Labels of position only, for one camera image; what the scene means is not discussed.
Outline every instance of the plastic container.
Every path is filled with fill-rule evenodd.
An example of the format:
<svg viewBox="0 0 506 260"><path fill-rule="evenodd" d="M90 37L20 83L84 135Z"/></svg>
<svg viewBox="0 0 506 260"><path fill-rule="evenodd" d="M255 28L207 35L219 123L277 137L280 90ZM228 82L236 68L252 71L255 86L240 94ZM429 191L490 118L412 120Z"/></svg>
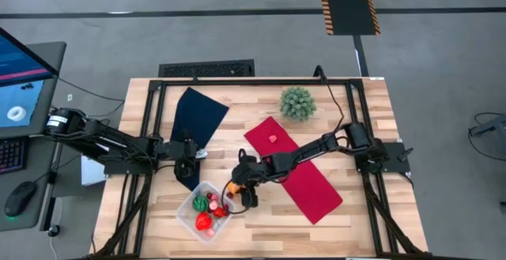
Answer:
<svg viewBox="0 0 506 260"><path fill-rule="evenodd" d="M198 240L204 243L213 241L213 239L215 239L217 235L220 234L220 232L225 228L228 220L232 217L230 214L226 217L215 217L212 213L210 213L209 215L213 219L213 225L211 228L214 230L214 235L208 236L205 230L197 230L197 228L195 228L195 220L200 212L197 212L195 209L193 209L193 199L197 196L206 196L207 193L216 194L218 196L218 203L221 206L221 190L218 190L209 182L201 182L193 190L193 192L191 192L191 195L188 196L188 198L184 200L183 204L177 209L177 219L181 222L181 224L183 224L185 228L193 233ZM223 197L223 202L228 205L229 210L233 212L236 210L234 203L232 200L227 198L227 196Z"/></svg>

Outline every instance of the navy towel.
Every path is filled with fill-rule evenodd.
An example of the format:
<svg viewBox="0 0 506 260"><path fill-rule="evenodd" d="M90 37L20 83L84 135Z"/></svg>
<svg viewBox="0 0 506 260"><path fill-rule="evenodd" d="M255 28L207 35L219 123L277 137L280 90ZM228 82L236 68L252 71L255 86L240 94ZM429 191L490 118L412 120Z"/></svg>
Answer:
<svg viewBox="0 0 506 260"><path fill-rule="evenodd" d="M195 143L204 149L227 114L228 107L188 87L179 99L172 128L171 141L177 141L181 130L189 130ZM193 190L200 181L200 162L193 176L177 178L186 188Z"/></svg>

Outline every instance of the small succulent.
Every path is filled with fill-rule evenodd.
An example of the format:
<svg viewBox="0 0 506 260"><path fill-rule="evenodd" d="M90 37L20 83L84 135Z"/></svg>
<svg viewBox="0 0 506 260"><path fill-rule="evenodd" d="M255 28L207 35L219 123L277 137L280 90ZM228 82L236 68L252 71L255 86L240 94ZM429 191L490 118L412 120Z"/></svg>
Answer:
<svg viewBox="0 0 506 260"><path fill-rule="evenodd" d="M316 111L315 99L307 89L291 87L281 94L279 111L283 117L297 122L304 122Z"/></svg>

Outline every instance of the monitor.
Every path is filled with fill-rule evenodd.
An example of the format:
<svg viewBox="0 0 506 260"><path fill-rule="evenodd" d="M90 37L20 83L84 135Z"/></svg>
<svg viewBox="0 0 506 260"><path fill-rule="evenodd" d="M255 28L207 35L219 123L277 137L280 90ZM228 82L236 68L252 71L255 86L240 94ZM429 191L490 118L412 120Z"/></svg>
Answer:
<svg viewBox="0 0 506 260"><path fill-rule="evenodd" d="M57 70L0 28L0 86L57 76Z"/></svg>

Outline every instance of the wooden tabletop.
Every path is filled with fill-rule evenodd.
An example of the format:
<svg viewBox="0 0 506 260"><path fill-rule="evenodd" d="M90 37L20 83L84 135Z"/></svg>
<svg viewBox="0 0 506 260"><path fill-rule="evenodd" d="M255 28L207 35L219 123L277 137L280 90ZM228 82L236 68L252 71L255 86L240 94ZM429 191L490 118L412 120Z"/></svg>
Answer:
<svg viewBox="0 0 506 260"><path fill-rule="evenodd" d="M120 130L134 136L139 135L148 84L148 78L130 80ZM289 122L281 117L278 101L281 91L288 86L227 85L192 88L229 107L223 122L206 147L209 155L201 167L201 181L209 181L218 188L222 188L230 179L231 170L238 162L239 149L257 155L244 134L267 117L274 117L298 145L304 145L333 130L340 117L326 86L306 87L315 98L317 111L304 123ZM345 88L339 85L331 88L342 106L345 122L350 121ZM161 135L167 140L172 131L176 105L186 89L187 86L167 87L161 125ZM383 141L396 141L399 136L385 80L364 78L364 89L375 137ZM354 97L356 107L360 109L358 95L355 93ZM157 99L155 95L150 129L153 128ZM317 157L313 163L342 196L344 202L337 209L312 225L281 185L262 184L257 188L259 207L234 216L212 244L200 243L178 222L176 211L190 191L176 181L172 168L160 170L153 177L149 196L142 257L375 255L362 179L357 174L354 159L341 153L328 153ZM383 176L393 218L416 246L427 250L411 185L396 173ZM104 245L115 230L123 178L123 175L117 175L106 182L94 233L97 249ZM239 197L234 201L238 203L237 208L241 208L238 199ZM388 251L384 223L381 217L378 219L383 249ZM136 224L135 220L130 230L127 251L133 250L133 229Z"/></svg>

